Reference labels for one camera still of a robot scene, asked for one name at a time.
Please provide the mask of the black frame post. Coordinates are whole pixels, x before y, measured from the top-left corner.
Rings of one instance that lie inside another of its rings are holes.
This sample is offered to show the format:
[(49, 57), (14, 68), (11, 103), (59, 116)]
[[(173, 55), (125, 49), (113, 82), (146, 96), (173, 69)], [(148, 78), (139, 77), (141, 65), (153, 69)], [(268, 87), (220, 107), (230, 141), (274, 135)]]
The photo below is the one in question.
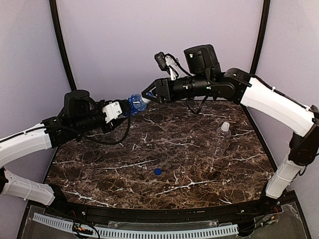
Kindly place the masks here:
[(65, 46), (64, 38), (63, 38), (57, 1), (56, 0), (49, 0), (49, 6), (50, 6), (50, 12), (51, 12), (51, 17), (52, 17), (54, 32), (55, 32), (55, 36), (56, 36), (56, 41), (57, 41), (60, 57), (62, 60), (62, 64), (64, 67), (64, 71), (65, 71), (65, 74), (67, 77), (67, 82), (68, 82), (70, 90), (75, 91), (75, 90), (77, 90), (77, 86), (76, 86), (76, 82), (74, 80), (73, 72), (72, 72), (71, 65), (70, 65), (69, 58), (68, 58), (67, 49)]
[(270, 0), (244, 1), (243, 16), (243, 62), (242, 69), (256, 73), (268, 24)]

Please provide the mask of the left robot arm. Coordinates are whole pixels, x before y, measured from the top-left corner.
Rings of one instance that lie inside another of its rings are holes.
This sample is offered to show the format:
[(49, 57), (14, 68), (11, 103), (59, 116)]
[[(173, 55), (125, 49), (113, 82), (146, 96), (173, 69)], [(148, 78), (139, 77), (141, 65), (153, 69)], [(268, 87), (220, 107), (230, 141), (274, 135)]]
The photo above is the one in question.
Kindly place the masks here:
[(60, 113), (22, 132), (0, 141), (0, 193), (49, 206), (64, 195), (53, 185), (41, 184), (17, 176), (5, 165), (37, 151), (59, 147), (85, 133), (101, 129), (108, 133), (124, 119), (130, 121), (128, 100), (94, 101), (86, 90), (75, 90), (64, 96)]

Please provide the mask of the left black frame post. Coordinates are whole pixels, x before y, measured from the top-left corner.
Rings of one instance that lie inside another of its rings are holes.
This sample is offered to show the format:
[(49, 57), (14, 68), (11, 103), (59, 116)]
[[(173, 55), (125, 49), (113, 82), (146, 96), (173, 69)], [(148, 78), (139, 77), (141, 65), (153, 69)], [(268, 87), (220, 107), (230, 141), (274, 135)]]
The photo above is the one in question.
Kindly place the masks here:
[(60, 57), (62, 60), (62, 64), (64, 67), (64, 71), (65, 71), (65, 74), (67, 77), (67, 82), (68, 82), (70, 90), (75, 91), (75, 90), (77, 90), (77, 86), (76, 86), (76, 82), (74, 80), (73, 72), (72, 72), (71, 65), (70, 65), (69, 58), (68, 58), (67, 49), (65, 46), (64, 38), (63, 38), (57, 1), (56, 0), (49, 0), (49, 6), (50, 6), (50, 12), (51, 12), (51, 17), (52, 17), (54, 32), (55, 32), (55, 36), (56, 36), (56, 41), (57, 41)]

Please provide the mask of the clear unlabeled plastic bottle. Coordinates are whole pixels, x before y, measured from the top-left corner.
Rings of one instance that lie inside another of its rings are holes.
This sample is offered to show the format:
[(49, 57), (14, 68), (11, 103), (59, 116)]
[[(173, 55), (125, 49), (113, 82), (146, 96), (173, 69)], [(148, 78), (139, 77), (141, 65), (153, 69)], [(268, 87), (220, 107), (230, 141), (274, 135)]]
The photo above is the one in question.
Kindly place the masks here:
[(225, 153), (231, 136), (230, 123), (224, 122), (215, 133), (216, 147), (214, 151), (215, 157), (221, 157)]

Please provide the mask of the black front frame rail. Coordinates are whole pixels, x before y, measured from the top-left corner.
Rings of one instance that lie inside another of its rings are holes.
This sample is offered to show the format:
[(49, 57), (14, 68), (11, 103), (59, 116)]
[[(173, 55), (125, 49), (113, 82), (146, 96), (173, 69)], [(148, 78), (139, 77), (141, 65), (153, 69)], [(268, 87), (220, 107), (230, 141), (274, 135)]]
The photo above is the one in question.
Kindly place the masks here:
[(254, 219), (254, 215), (248, 215), (247, 211), (255, 208), (259, 200), (237, 203), (226, 206), (216, 206), (193, 209), (168, 209), (168, 210), (138, 210), (119, 209), (90, 206), (67, 202), (70, 216), (74, 211), (76, 220), (84, 220), (93, 224), (106, 225), (109, 221), (133, 222), (133, 223), (185, 223), (197, 221), (217, 220), (220, 223), (244, 223)]

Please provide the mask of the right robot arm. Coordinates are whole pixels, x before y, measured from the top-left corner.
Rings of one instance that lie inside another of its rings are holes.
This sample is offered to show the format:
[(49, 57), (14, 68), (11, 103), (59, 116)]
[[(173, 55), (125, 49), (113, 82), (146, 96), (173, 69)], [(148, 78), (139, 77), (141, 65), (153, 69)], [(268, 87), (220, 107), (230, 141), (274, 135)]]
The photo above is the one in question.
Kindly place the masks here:
[(294, 133), (290, 152), (268, 181), (267, 198), (279, 198), (299, 171), (311, 164), (319, 149), (319, 110), (303, 105), (271, 87), (253, 74), (237, 68), (222, 72), (212, 45), (186, 49), (190, 74), (178, 78), (171, 69), (169, 78), (155, 80), (142, 96), (159, 104), (194, 97), (224, 98), (256, 109), (283, 123)]

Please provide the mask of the white cap blue label bottle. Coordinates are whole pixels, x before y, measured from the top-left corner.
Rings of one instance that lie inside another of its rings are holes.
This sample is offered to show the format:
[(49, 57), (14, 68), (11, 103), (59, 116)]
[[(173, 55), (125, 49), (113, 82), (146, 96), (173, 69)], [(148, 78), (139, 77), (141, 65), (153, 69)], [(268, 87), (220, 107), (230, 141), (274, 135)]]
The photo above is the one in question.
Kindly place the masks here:
[(129, 112), (123, 108), (122, 115), (127, 117), (128, 115), (134, 116), (146, 110), (148, 103), (151, 101), (144, 98), (141, 94), (132, 94), (130, 97), (124, 100), (124, 103), (129, 108)]

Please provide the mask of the right black frame post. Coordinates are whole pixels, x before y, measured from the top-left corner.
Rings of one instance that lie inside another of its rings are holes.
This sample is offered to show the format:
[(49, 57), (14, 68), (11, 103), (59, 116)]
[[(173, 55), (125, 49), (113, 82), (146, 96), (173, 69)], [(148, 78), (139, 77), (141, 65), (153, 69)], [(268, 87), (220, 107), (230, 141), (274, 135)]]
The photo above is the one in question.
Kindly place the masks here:
[(242, 69), (256, 73), (268, 24), (270, 0), (244, 1), (243, 16), (243, 62)]

